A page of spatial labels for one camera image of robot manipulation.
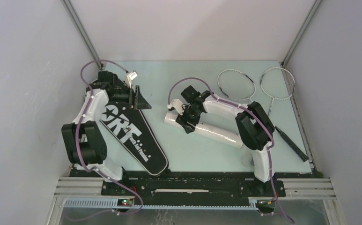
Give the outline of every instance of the metal corner post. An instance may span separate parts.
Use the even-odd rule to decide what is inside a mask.
[[[311,23],[313,16],[316,14],[318,9],[320,8],[321,3],[323,0],[315,0],[315,2],[312,5],[312,8],[310,9],[308,15],[305,18],[305,21],[302,23],[301,28],[299,29],[293,43],[291,44],[286,56],[284,57],[284,60],[282,62],[283,68],[287,68],[288,63],[290,62],[290,59],[292,55],[294,54],[295,49],[298,47],[298,44],[300,43],[303,35],[305,34],[306,30],[308,29],[309,24]]]
[[[69,13],[69,16],[71,17],[77,31],[80,33],[80,36],[83,39],[84,43],[86,44],[91,56],[94,58],[94,60],[99,60],[98,53],[96,52],[89,36],[87,35],[87,32],[84,29],[84,26],[81,23],[81,20],[78,17],[76,10],[74,9],[71,1],[70,0],[61,0],[61,1],[64,4],[65,9]],[[99,69],[102,69],[101,63],[97,62],[96,64],[98,65]]]

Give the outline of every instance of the metal frame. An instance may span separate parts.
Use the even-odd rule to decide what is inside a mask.
[[[98,53],[96,52],[91,40],[89,39],[87,32],[85,31],[72,3],[71,0],[61,0],[64,4],[64,7],[68,11],[72,21],[75,24],[78,32],[80,33],[83,41],[85,42],[90,54],[95,60],[99,60]],[[312,18],[318,11],[323,0],[315,0],[310,9],[308,15],[306,16],[297,36],[295,37],[290,49],[288,50],[283,62],[281,63],[284,68],[287,67],[292,55],[295,52],[298,44],[300,43],[304,33],[306,32],[309,24],[311,23]],[[290,90],[290,81],[288,77],[285,76],[285,81],[287,87]],[[305,133],[303,127],[303,121],[299,113],[299,107],[295,95],[291,98],[291,103],[296,114],[297,123],[302,134],[303,143],[305,149],[307,150],[308,156],[310,158],[309,162],[312,169],[318,170],[318,165],[315,163],[315,155],[310,148],[308,137]],[[284,188],[286,191],[286,196],[281,197],[280,199],[284,200],[323,200],[325,210],[330,225],[343,225],[345,224],[343,220],[342,212],[340,211],[338,201],[336,199],[334,190],[330,179],[318,179],[318,178],[293,178],[293,179],[281,179],[284,182]],[[111,208],[113,204],[111,202],[113,199],[121,199],[133,196],[102,196],[101,188],[103,185],[103,178],[85,178],[85,177],[61,177],[58,181],[57,188],[55,190],[53,200],[50,205],[50,210],[47,215],[46,225],[58,225],[60,223],[60,218],[64,207],[88,207],[88,208]],[[259,198],[249,198],[251,207],[231,207],[224,206],[216,209],[229,209],[229,210],[255,210],[255,203],[258,200],[265,200],[264,197]],[[146,207],[147,209],[158,209],[158,207]]]

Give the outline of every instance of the gray floor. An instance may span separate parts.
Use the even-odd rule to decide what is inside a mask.
[[[297,225],[327,225],[322,201],[282,201],[286,213]],[[83,218],[100,210],[66,208],[71,218]],[[261,217],[250,210],[142,210],[134,215],[116,216],[104,213],[82,222],[71,222],[64,217],[62,225],[287,225],[281,216]]]

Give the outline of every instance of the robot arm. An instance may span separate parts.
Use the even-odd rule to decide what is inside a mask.
[[[252,150],[252,157],[255,164],[255,177],[263,183],[270,180],[269,158],[266,150],[267,146],[271,145],[270,139],[257,122],[253,123],[253,118],[247,112],[239,107],[233,107],[217,101],[210,95],[209,91],[200,94],[200,92],[197,92],[192,86],[187,87],[181,95],[187,101],[188,105],[184,105],[179,99],[174,99],[170,105],[168,105],[168,108],[170,110],[175,109],[178,112],[175,121],[184,128],[187,134],[194,132],[196,128],[199,127],[201,113],[214,113],[230,120],[235,119],[239,130],[239,138],[244,145]],[[269,132],[273,133],[274,125],[259,103],[253,102],[250,105],[238,105],[244,106],[252,111]]]
[[[70,124],[62,126],[62,136],[65,142],[69,161],[73,164],[81,164],[76,150],[76,141],[80,143],[80,150],[87,168],[98,168],[107,177],[121,180],[123,170],[116,165],[112,159],[107,157],[107,146],[98,128],[97,121],[110,101],[124,103],[131,109],[151,109],[150,104],[143,98],[137,85],[135,91],[131,80],[137,76],[133,71],[127,75],[127,82],[118,79],[116,74],[109,71],[100,71],[98,79],[91,84],[94,96],[87,91],[86,100],[77,117]],[[88,99],[91,98],[88,111],[83,114],[87,107]],[[75,140],[76,125],[81,117],[79,139]]]

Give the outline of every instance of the gray wall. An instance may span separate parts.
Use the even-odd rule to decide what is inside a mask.
[[[362,224],[362,1],[324,1],[289,69],[319,165]]]
[[[0,0],[0,224],[44,223],[90,60],[59,0]]]

